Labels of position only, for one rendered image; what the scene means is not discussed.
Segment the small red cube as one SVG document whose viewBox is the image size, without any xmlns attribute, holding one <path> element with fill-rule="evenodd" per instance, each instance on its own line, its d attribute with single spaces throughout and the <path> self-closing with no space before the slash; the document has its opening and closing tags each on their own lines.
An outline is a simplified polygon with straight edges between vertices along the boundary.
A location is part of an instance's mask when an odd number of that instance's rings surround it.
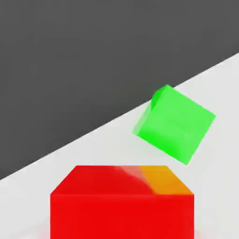
<svg viewBox="0 0 239 239">
<path fill-rule="evenodd" d="M 194 194 L 167 166 L 76 166 L 50 195 L 50 239 L 194 239 Z"/>
</svg>

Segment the small green cube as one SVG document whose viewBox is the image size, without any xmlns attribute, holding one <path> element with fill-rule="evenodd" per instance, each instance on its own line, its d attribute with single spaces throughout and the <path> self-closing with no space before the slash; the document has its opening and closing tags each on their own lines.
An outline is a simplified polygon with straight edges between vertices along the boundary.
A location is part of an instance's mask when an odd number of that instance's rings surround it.
<svg viewBox="0 0 239 239">
<path fill-rule="evenodd" d="M 195 101 L 165 85 L 153 95 L 133 134 L 188 165 L 215 117 Z"/>
</svg>

